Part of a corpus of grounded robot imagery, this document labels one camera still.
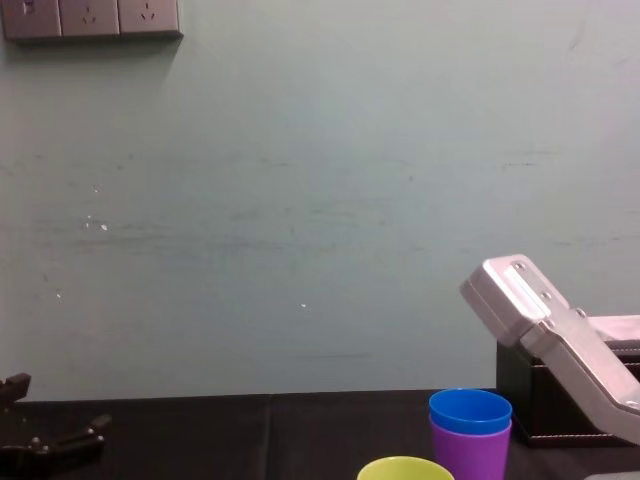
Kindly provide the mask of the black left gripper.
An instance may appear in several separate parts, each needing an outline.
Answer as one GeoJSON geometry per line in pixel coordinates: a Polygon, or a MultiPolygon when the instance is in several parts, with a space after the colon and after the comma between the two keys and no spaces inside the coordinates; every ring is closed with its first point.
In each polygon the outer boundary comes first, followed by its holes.
{"type": "MultiPolygon", "coordinates": [[[[0,381],[0,404],[10,406],[28,394],[31,376],[19,373],[0,381]]],[[[33,453],[46,459],[81,459],[100,456],[104,451],[105,432],[112,416],[100,415],[86,426],[61,436],[30,434],[26,447],[2,446],[0,453],[2,479],[32,479],[33,453]]]]}

